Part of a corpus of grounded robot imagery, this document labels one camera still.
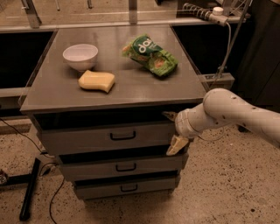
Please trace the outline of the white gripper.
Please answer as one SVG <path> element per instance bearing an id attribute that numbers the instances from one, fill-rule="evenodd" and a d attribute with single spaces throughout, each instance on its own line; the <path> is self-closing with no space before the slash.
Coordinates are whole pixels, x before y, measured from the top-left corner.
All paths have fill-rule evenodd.
<path id="1" fill-rule="evenodd" d="M 169 120 L 175 120 L 176 131 L 180 136 L 174 135 L 166 152 L 167 156 L 176 155 L 189 142 L 187 138 L 194 138 L 204 130 L 205 111 L 202 107 L 187 108 L 178 114 L 172 111 L 164 111 L 163 115 Z"/>

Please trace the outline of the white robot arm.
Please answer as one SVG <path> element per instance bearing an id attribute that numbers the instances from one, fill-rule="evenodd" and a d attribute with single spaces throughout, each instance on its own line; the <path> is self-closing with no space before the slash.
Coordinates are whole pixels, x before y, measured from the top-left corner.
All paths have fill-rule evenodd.
<path id="1" fill-rule="evenodd" d="M 242 126 L 280 148 L 280 114 L 253 106 L 225 88 L 208 91 L 203 102 L 194 108 L 178 113 L 164 112 L 164 115 L 174 122 L 177 131 L 171 139 L 167 156 L 177 154 L 204 130 L 230 123 Z"/>

